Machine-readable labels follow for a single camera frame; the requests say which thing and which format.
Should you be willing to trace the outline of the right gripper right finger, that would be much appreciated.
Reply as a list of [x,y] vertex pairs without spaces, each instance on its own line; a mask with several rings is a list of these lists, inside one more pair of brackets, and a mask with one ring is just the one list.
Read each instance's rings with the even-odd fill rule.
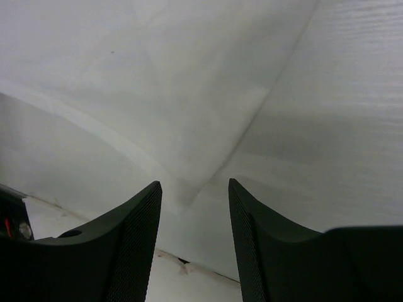
[[401,301],[402,227],[317,232],[230,179],[229,208],[244,301]]

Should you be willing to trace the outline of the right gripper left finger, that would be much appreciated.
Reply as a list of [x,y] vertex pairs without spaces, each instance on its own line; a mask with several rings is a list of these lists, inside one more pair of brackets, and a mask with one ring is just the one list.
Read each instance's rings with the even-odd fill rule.
[[2,301],[144,301],[161,214],[157,181],[59,237],[29,240],[1,215]]

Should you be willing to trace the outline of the white tank top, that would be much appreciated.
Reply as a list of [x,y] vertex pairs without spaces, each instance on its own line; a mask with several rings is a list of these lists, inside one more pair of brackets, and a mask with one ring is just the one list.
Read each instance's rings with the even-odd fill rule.
[[189,207],[229,158],[315,1],[2,1],[1,92],[65,118]]

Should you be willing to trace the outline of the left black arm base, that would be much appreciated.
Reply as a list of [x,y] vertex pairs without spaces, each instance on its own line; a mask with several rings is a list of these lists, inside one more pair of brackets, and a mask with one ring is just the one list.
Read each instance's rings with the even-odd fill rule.
[[26,194],[1,184],[1,236],[34,240],[24,199]]

